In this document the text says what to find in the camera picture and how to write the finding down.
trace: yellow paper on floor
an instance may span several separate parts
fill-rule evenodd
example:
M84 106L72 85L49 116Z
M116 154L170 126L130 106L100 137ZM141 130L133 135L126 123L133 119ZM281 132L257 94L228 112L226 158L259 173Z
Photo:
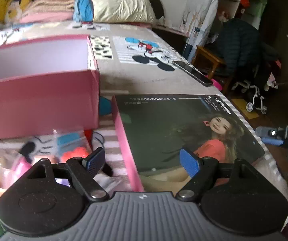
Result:
M246 104L247 102L243 99L232 99L234 102L235 106L238 108L239 111L242 111L243 114L248 118L248 119L253 119L259 117L259 115L255 112L248 112L246 110Z

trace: red top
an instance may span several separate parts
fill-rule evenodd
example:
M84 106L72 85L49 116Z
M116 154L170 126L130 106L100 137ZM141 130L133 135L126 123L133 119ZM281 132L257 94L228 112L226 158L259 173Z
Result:
M225 145L218 139L206 141L194 153L200 158L208 156L217 159L220 163L225 163Z

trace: wooden chair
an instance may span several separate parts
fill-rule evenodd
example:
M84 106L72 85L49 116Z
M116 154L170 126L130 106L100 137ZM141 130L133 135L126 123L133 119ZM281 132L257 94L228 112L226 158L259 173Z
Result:
M196 64L200 55L204 56L206 59L211 61L213 64L212 69L208 73L209 79L212 79L214 77L214 73L215 73L215 70L217 69L217 67L219 67L220 65L225 65L225 61L222 58L214 55L211 51L203 48L202 46L197 46L195 56L191 62L193 66L197 67L195 64ZM226 92L228 90L228 86L231 83L232 79L233 79L233 75L231 75L227 78L227 80L224 84L223 90L222 90L223 94L226 94Z

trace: black phone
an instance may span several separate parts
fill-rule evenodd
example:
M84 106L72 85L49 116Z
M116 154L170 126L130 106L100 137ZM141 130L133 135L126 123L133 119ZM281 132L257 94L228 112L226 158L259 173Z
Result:
M186 72L188 75L190 75L191 77L196 79L202 85L204 85L206 87L209 87L209 86L213 85L213 82L211 80L206 78L202 73L200 73L199 71L195 70L194 68L192 68L191 66L189 66L185 62L173 61L172 63L174 65L176 65L176 66L179 66L182 71Z

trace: gray ribbed surface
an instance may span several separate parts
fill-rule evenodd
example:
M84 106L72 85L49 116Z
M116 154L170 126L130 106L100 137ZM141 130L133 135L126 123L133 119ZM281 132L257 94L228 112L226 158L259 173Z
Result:
M48 237L27 238L6 233L0 241L285 241L278 233L238 237L204 219L198 207L181 202L170 192L117 192L113 199L92 204L71 228Z

